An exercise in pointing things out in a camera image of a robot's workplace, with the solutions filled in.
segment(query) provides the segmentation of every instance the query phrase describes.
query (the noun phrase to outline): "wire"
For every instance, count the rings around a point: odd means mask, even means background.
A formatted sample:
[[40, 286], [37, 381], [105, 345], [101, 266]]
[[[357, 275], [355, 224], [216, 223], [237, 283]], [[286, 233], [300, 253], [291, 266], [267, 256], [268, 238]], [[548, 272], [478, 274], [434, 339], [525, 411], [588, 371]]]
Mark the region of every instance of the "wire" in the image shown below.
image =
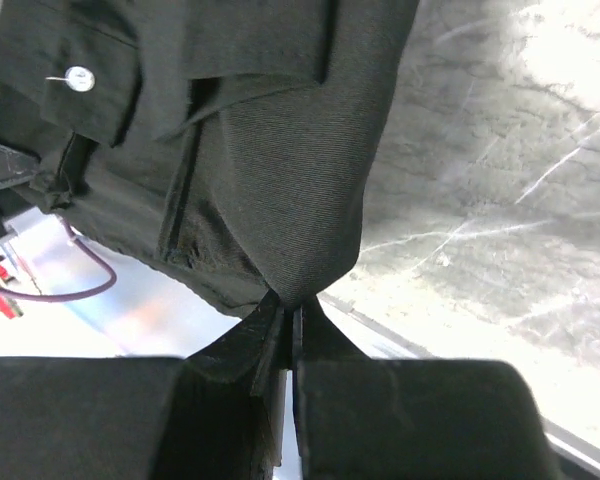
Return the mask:
[[82, 292], [76, 293], [64, 293], [60, 295], [31, 295], [28, 293], [14, 292], [13, 290], [8, 290], [6, 288], [0, 287], [0, 295], [14, 298], [16, 300], [28, 300], [31, 302], [45, 302], [45, 303], [64, 303], [64, 302], [74, 302], [76, 300], [84, 300], [85, 298], [94, 297], [96, 295], [101, 294], [109, 290], [113, 287], [118, 281], [118, 275], [111, 266], [105, 262], [102, 258], [96, 255], [89, 247], [87, 247], [82, 241], [76, 236], [76, 233], [71, 228], [71, 225], [67, 223], [66, 220], [60, 220], [62, 226], [64, 227], [69, 239], [73, 242], [73, 244], [78, 247], [82, 252], [92, 259], [95, 263], [97, 263], [100, 267], [102, 267], [108, 274], [109, 280], [100, 285], [99, 287], [91, 288], [89, 290], [84, 290]]

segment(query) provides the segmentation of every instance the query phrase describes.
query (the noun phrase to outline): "black garment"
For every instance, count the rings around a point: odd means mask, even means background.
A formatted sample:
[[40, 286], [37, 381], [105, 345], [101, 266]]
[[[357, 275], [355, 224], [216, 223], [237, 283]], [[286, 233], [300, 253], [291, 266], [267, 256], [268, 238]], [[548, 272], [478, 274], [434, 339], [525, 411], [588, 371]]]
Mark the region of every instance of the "black garment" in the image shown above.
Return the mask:
[[[17, 189], [245, 316], [346, 273], [417, 0], [5, 0], [0, 142]], [[63, 77], [89, 69], [95, 87]]]

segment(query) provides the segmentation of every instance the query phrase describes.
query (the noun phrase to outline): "white button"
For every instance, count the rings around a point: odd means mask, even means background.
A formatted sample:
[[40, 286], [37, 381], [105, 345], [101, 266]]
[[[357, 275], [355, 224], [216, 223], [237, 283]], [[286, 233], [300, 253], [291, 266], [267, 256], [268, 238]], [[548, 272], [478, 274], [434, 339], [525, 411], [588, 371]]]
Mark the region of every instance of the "white button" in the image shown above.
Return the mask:
[[84, 67], [71, 67], [64, 78], [69, 88], [76, 92], [88, 92], [96, 84], [95, 75]]

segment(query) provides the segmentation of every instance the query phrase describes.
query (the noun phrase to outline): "marble countertop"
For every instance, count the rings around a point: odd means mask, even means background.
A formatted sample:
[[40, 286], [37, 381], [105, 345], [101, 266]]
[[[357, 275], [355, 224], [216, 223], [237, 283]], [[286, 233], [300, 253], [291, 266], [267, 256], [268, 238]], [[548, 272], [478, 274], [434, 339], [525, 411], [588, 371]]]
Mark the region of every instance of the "marble countertop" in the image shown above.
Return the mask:
[[513, 363], [600, 448], [600, 0], [422, 0], [328, 295], [441, 356]]

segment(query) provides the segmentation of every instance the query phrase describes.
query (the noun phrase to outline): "black fabric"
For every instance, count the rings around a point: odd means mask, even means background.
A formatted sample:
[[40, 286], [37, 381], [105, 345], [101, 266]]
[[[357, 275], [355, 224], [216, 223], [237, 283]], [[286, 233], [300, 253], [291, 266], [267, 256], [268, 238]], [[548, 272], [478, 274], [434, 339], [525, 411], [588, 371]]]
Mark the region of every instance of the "black fabric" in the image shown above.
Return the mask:
[[283, 324], [268, 292], [184, 360], [0, 358], [0, 479], [270, 480]]
[[[0, 141], [43, 165], [97, 142], [69, 202], [17, 191], [224, 313], [296, 307], [357, 259], [417, 4], [5, 0]], [[77, 62], [93, 90], [45, 80]]]
[[71, 204], [71, 198], [81, 188], [82, 175], [94, 146], [92, 140], [72, 135], [62, 155], [43, 159], [43, 172], [36, 175], [30, 186], [44, 194], [44, 210], [57, 210]]
[[296, 373], [307, 480], [562, 479], [531, 391], [508, 364], [319, 360]]
[[13, 218], [30, 208], [31, 204], [12, 190], [0, 190], [0, 216], [2, 219]]

